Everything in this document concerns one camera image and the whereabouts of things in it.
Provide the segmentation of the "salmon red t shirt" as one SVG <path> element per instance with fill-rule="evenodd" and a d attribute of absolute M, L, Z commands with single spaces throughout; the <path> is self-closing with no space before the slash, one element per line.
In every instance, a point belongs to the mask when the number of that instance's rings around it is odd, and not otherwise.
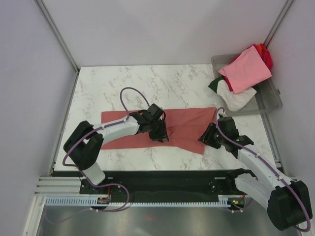
<path fill-rule="evenodd" d="M 165 112 L 168 142 L 151 141 L 148 133 L 140 133 L 113 140 L 104 144 L 101 149 L 178 147 L 203 155 L 205 145 L 198 139 L 206 131 L 208 125 L 215 122 L 216 111 L 215 107 L 167 109 Z"/>

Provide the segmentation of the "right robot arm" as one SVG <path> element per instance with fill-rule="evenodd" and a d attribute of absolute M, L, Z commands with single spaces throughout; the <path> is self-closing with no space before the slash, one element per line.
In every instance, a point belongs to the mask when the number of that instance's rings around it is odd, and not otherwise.
<path fill-rule="evenodd" d="M 302 232 L 311 229 L 313 213 L 306 184 L 294 181 L 272 166 L 248 136 L 239 134 L 232 117 L 211 122 L 199 141 L 215 149 L 224 147 L 247 166 L 246 170 L 239 168 L 228 173 L 225 181 L 228 192 L 249 195 L 267 211 L 270 221 L 280 231 L 290 227 Z M 304 222 L 306 228 L 298 228 Z"/>

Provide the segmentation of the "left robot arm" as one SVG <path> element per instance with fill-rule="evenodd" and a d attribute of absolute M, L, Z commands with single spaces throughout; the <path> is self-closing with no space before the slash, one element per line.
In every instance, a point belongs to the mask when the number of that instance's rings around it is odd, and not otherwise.
<path fill-rule="evenodd" d="M 101 147 L 111 141 L 126 136 L 148 133 L 153 142 L 168 142 L 166 112 L 156 104 L 146 110 L 127 113 L 121 119 L 92 125 L 82 121 L 63 145 L 75 167 L 91 182 L 96 193 L 104 193 L 108 188 L 105 173 L 97 163 Z"/>

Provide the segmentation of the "white t shirt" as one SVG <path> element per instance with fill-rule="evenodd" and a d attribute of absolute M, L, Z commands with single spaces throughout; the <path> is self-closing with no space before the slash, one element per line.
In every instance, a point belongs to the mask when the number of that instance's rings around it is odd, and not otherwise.
<path fill-rule="evenodd" d="M 257 91 L 255 89 L 248 88 L 245 91 L 236 94 L 233 91 L 229 91 L 229 87 L 224 80 L 218 82 L 217 94 L 225 101 L 227 108 L 233 112 L 239 111 L 245 107 L 256 93 Z"/>

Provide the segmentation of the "dark green t shirt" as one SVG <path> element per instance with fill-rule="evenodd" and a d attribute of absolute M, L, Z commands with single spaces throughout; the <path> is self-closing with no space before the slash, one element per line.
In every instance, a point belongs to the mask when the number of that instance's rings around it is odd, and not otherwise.
<path fill-rule="evenodd" d="M 210 88 L 213 92 L 217 93 L 218 84 L 222 80 L 224 80 L 224 77 L 222 76 L 215 78 L 214 80 L 210 82 L 210 84 L 208 85 L 208 88 Z"/>

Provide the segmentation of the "grey translucent plastic bin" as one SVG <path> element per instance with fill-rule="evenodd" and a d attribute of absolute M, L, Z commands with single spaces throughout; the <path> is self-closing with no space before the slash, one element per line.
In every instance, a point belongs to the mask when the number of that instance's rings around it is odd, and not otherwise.
<path fill-rule="evenodd" d="M 213 74 L 219 76 L 219 70 L 232 63 L 237 54 L 217 55 L 211 58 Z M 245 116 L 267 114 L 274 110 L 282 108 L 283 103 L 280 98 L 280 91 L 275 88 L 271 78 L 254 86 L 257 89 L 256 95 L 239 111 L 231 111 L 223 98 L 221 98 L 223 107 L 229 116 Z"/>

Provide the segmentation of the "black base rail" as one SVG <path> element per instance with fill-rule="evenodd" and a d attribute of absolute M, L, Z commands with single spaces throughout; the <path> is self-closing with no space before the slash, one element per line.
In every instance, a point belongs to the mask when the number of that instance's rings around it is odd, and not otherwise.
<path fill-rule="evenodd" d="M 110 194 L 114 202 L 216 202 L 220 195 L 242 195 L 228 179 L 230 170 L 108 171 L 98 188 L 81 181 L 80 194 Z"/>

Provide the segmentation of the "right aluminium frame post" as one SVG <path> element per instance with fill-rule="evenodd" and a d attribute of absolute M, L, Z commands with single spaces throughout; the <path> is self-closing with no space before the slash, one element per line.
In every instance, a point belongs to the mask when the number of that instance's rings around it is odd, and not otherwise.
<path fill-rule="evenodd" d="M 275 38 L 277 32 L 279 31 L 282 23 L 284 22 L 285 18 L 287 17 L 288 13 L 290 12 L 292 6 L 296 0 L 286 0 L 283 7 L 281 8 L 278 16 L 276 17 L 271 29 L 269 30 L 263 45 L 265 46 L 266 49 L 269 48 L 272 40 Z"/>

